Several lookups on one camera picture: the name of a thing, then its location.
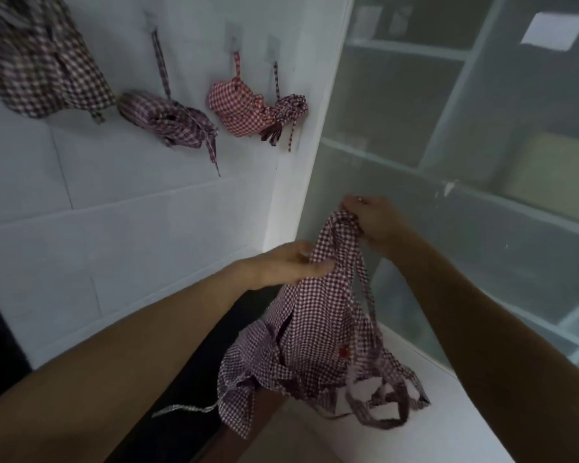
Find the person's right hand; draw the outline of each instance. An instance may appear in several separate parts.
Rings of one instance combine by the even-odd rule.
[[[347,195],[341,207],[358,217],[367,242],[385,257],[391,256],[397,238],[411,232],[386,197]]]

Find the hand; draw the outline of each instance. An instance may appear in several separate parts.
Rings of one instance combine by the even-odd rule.
[[[304,278],[321,278],[335,269],[332,260],[310,264],[312,250],[310,242],[296,241],[242,260],[240,263],[248,276],[249,289],[294,284]]]
[[[396,238],[412,233],[399,213],[383,196],[361,197],[347,195],[341,203],[343,209],[358,216],[358,224],[372,248],[385,257],[391,256]]]

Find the person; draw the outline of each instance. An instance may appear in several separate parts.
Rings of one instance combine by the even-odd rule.
[[[399,268],[512,458],[579,461],[579,369],[473,286],[386,198],[347,196],[342,205]],[[106,459],[247,289],[334,269],[331,260],[309,264],[309,249],[294,242],[235,262],[28,375],[0,397],[0,463]]]

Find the glass panel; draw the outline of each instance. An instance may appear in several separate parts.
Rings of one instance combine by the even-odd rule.
[[[299,236],[346,193],[388,196],[579,363],[579,0],[356,0]],[[365,257],[380,321],[448,365],[396,268]]]

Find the brown checkered cloth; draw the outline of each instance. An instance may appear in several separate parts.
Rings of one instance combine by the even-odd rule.
[[[266,316],[241,331],[227,350],[218,374],[218,410],[221,420],[241,437],[246,438],[251,428],[256,383],[331,414],[337,391],[345,386],[352,413],[362,424],[380,429],[401,426],[410,409],[430,404],[416,374],[383,346],[359,235],[355,216],[334,213],[320,232],[310,261],[333,259],[335,270],[324,278],[284,286]],[[354,272],[363,286],[368,315],[354,298]],[[356,399],[356,382],[371,377],[381,378],[379,388],[367,402]],[[417,399],[409,395],[407,382],[416,389]],[[373,407],[388,403],[397,403],[398,418],[378,420],[371,415]],[[173,405],[155,415],[213,408]]]
[[[97,123],[115,104],[63,0],[0,0],[0,99],[31,118],[79,108]]]
[[[169,76],[157,29],[152,32],[152,44],[167,99],[149,92],[129,91],[118,99],[118,110],[129,122],[156,134],[168,147],[181,145],[200,148],[205,142],[210,160],[221,176],[216,163],[216,126],[201,110],[185,107],[171,98]]]
[[[285,124],[292,122],[289,150],[298,119],[307,110],[303,95],[280,96],[277,62],[274,64],[277,102],[273,107],[265,105],[262,94],[255,94],[240,79],[240,54],[234,53],[236,76],[229,81],[219,81],[208,95],[208,106],[215,112],[234,136],[262,135],[262,141],[270,140],[276,146]]]

